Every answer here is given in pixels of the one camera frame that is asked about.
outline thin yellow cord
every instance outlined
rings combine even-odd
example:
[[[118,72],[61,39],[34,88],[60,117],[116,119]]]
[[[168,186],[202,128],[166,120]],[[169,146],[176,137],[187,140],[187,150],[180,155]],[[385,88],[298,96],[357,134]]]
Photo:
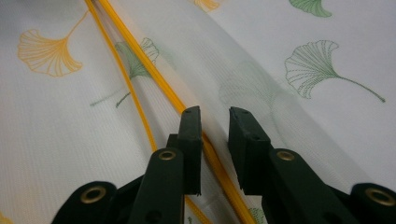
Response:
[[[139,99],[137,98],[136,92],[134,91],[134,85],[132,84],[131,80],[129,79],[129,77],[127,75],[127,72],[125,71],[124,66],[122,65],[122,60],[120,58],[120,55],[117,53],[116,49],[114,48],[113,43],[111,42],[111,39],[105,30],[105,26],[100,21],[99,16],[97,15],[96,10],[92,4],[92,1],[86,0],[85,3],[87,4],[87,7],[90,9],[91,14],[96,21],[96,24],[99,26],[99,29],[102,32],[103,37],[105,38],[108,46],[111,49],[111,52],[113,53],[114,58],[117,61],[117,64],[122,72],[122,76],[124,77],[124,79],[126,81],[129,91],[131,92],[131,96],[134,100],[134,104],[136,105],[137,112],[139,113],[139,116],[143,122],[143,126],[146,129],[146,133],[148,135],[148,140],[151,145],[151,150],[155,151],[155,150],[157,150],[157,146],[155,145],[154,136],[152,135],[151,129],[149,127],[149,122],[146,118],[145,112],[143,111],[142,105],[140,104]]]
[[[106,29],[105,29],[104,25],[101,23],[98,15],[96,13],[96,10],[95,10],[95,8],[94,8],[94,6],[92,4],[92,0],[85,0],[85,2],[87,4],[87,7],[90,9],[90,12],[91,12],[93,18],[95,19],[97,25],[99,26],[99,29],[101,30],[102,35],[105,38],[108,46],[110,47],[111,52],[113,53],[113,55],[114,55],[114,57],[115,57],[115,59],[117,61],[118,66],[120,67],[122,75],[123,75],[123,77],[124,77],[124,79],[125,79],[125,81],[126,81],[126,83],[128,85],[128,88],[129,88],[129,90],[131,92],[131,95],[132,95],[132,97],[134,99],[134,103],[136,104],[136,107],[137,107],[137,110],[139,112],[140,118],[142,119],[143,125],[145,126],[145,129],[146,129],[146,132],[147,132],[147,135],[148,135],[148,139],[149,139],[150,144],[151,144],[151,149],[152,149],[152,151],[155,151],[155,150],[157,150],[157,147],[155,146],[154,136],[152,135],[152,132],[150,130],[149,123],[148,123],[148,121],[146,119],[146,116],[145,116],[145,113],[143,111],[143,108],[142,108],[142,106],[141,106],[141,104],[140,104],[140,102],[138,100],[137,95],[135,94],[134,86],[133,86],[131,80],[128,78],[128,75],[127,75],[127,73],[125,71],[124,66],[122,65],[122,60],[120,58],[120,55],[117,53],[116,49],[114,48],[114,46],[113,46],[113,44],[111,42],[111,39],[110,39],[110,37],[108,36],[108,34],[106,32]],[[195,216],[198,217],[198,219],[201,221],[201,223],[204,223],[204,224],[210,224],[211,223],[211,221],[205,216],[205,214],[198,208],[198,206],[195,205],[195,203],[189,197],[185,197],[185,202],[190,207],[191,211],[195,214]]]
[[[175,92],[171,89],[168,83],[163,79],[160,72],[157,70],[155,65],[151,62],[149,57],[144,53],[144,51],[140,48],[137,41],[134,39],[132,34],[126,28],[125,24],[122,22],[120,17],[114,8],[107,2],[107,0],[98,0],[102,5],[107,15],[113,20],[114,24],[120,31],[121,35],[124,37],[132,51],[136,54],[137,58],[140,62],[145,66],[148,72],[151,74],[153,79],[157,82],[157,85],[163,90],[163,93],[166,95],[168,100],[172,103],[176,111],[181,114],[183,110],[186,109],[186,106],[180,101]],[[238,218],[242,223],[255,223],[253,216],[249,213],[247,206],[233,185],[233,181],[230,177],[228,177],[227,172],[225,171],[223,165],[219,160],[219,156],[216,153],[216,150],[213,148],[210,143],[208,137],[204,133],[204,152],[208,159],[209,164],[211,165],[213,172],[215,173],[216,178],[220,182],[221,187],[223,188],[233,210],[237,214]]]

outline yellow ginkgo leaf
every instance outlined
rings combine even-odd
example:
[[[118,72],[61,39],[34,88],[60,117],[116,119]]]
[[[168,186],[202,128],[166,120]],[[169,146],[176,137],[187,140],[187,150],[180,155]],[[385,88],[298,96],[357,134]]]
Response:
[[[0,224],[13,224],[13,222],[8,218],[3,217],[3,215],[0,213]]]
[[[219,3],[212,0],[194,0],[194,4],[205,12],[209,12],[219,7]]]
[[[63,39],[47,39],[37,30],[28,30],[21,34],[18,45],[18,57],[32,71],[52,77],[62,77],[76,72],[82,67],[75,61],[67,48],[68,36]]]

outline brass rivet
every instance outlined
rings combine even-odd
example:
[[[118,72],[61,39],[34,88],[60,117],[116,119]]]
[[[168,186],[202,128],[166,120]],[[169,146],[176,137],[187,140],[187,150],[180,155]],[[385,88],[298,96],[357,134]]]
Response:
[[[287,151],[278,151],[278,152],[276,153],[276,155],[277,155],[281,160],[284,160],[284,161],[293,161],[294,158],[295,158],[293,154],[291,154],[291,153],[289,153],[289,152],[287,152]]]
[[[163,161],[170,161],[176,156],[176,153],[173,151],[163,151],[158,156]]]
[[[96,203],[106,195],[106,189],[102,186],[95,186],[85,190],[81,194],[81,201],[83,203]]]
[[[367,197],[376,203],[380,203],[385,206],[394,206],[396,204],[395,199],[381,189],[368,188],[365,191]]]

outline thick yellow cord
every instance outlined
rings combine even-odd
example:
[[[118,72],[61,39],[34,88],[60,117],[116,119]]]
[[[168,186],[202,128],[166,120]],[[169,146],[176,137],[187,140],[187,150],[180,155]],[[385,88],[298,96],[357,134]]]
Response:
[[[94,8],[94,6],[92,4],[92,0],[85,0],[85,2],[87,4],[87,7],[90,9],[90,12],[91,12],[93,18],[95,19],[96,24],[99,26],[99,29],[101,30],[102,35],[105,38],[108,46],[110,47],[111,52],[113,53],[114,58],[116,59],[118,66],[120,67],[122,75],[123,75],[123,77],[124,77],[124,79],[125,79],[125,81],[126,81],[126,83],[128,85],[129,91],[131,92],[131,95],[132,95],[132,97],[134,99],[134,103],[135,103],[136,108],[137,108],[137,110],[139,112],[140,118],[142,119],[143,125],[144,125],[144,127],[146,129],[146,133],[148,135],[148,140],[150,141],[150,144],[151,144],[151,149],[152,149],[152,151],[155,151],[155,150],[157,150],[157,147],[155,145],[154,136],[152,135],[151,129],[149,127],[148,120],[146,119],[146,115],[145,115],[145,113],[143,111],[143,108],[142,108],[142,106],[141,106],[141,104],[139,102],[139,99],[138,99],[138,97],[137,97],[137,95],[136,95],[136,93],[134,91],[134,86],[133,86],[131,80],[129,79],[129,77],[128,77],[127,73],[126,73],[124,66],[122,65],[122,60],[120,58],[120,55],[117,53],[116,49],[114,48],[114,45],[111,42],[111,39],[108,36],[104,25],[100,21],[98,15],[96,13],[96,10],[95,10],[95,8]],[[198,208],[197,205],[195,205],[195,203],[189,197],[185,197],[185,202],[190,207],[191,211],[195,214],[195,216],[198,217],[198,219],[201,221],[201,223],[204,223],[204,224],[210,224],[211,223],[210,220],[205,216],[205,214]]]
[[[87,4],[88,9],[90,10],[93,18],[96,21],[96,24],[98,25],[100,31],[102,32],[103,37],[105,38],[108,46],[110,47],[111,52],[113,53],[114,58],[117,61],[117,65],[119,66],[119,68],[122,72],[122,76],[125,79],[125,82],[128,86],[131,96],[134,100],[134,104],[136,105],[137,112],[139,113],[139,116],[142,119],[143,126],[145,127],[146,133],[148,135],[148,140],[151,145],[151,150],[155,151],[155,150],[157,150],[157,146],[155,145],[154,136],[152,135],[151,129],[149,127],[149,122],[146,118],[145,112],[143,111],[142,105],[140,104],[139,99],[137,98],[136,92],[134,91],[134,85],[132,84],[131,80],[128,77],[127,72],[125,71],[124,66],[122,65],[122,60],[120,58],[120,55],[117,53],[116,49],[114,48],[114,45],[106,32],[105,26],[100,21],[99,16],[97,15],[96,10],[92,4],[92,1],[86,0],[85,3]]]
[[[148,72],[156,81],[157,85],[163,90],[163,93],[172,103],[176,111],[179,114],[181,114],[181,112],[186,109],[186,106],[183,105],[183,103],[177,97],[177,95],[169,86],[169,84],[163,79],[163,76],[157,70],[155,65],[151,62],[149,57],[140,48],[139,44],[134,39],[132,34],[129,32],[129,30],[126,28],[125,24],[122,22],[117,12],[107,2],[107,0],[98,0],[98,1],[106,11],[107,15],[110,17],[110,19],[113,20],[114,24],[120,31],[121,35],[124,37],[124,39],[130,46],[132,51],[136,54],[137,58],[146,67]],[[239,192],[236,190],[235,186],[233,185],[233,181],[228,176],[223,165],[221,164],[219,160],[219,156],[216,153],[216,150],[213,148],[212,144],[209,141],[209,138],[205,134],[204,134],[204,152],[210,166],[212,167],[213,172],[215,173],[216,178],[220,182],[221,187],[223,188],[233,210],[237,214],[240,221],[242,223],[255,223],[253,216],[249,213],[247,206],[245,205]]]

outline gold grommet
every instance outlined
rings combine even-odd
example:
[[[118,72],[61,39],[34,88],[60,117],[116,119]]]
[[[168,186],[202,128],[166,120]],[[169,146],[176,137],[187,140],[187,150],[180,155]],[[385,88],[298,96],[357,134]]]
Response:
[[[81,201],[83,203],[96,203],[106,195],[106,189],[102,186],[94,186],[85,190],[81,194]]]
[[[385,206],[394,206],[396,204],[395,199],[392,196],[390,196],[388,193],[386,193],[384,190],[368,188],[364,192],[366,193],[367,197],[369,197],[371,200],[373,200],[376,203],[380,203]]]
[[[173,151],[163,151],[158,156],[163,161],[170,161],[176,156],[176,153]]]
[[[289,152],[287,152],[287,151],[278,151],[278,152],[276,153],[276,155],[277,155],[281,160],[284,160],[284,161],[293,161],[294,158],[295,158],[293,154],[291,154],[291,153],[289,153]]]

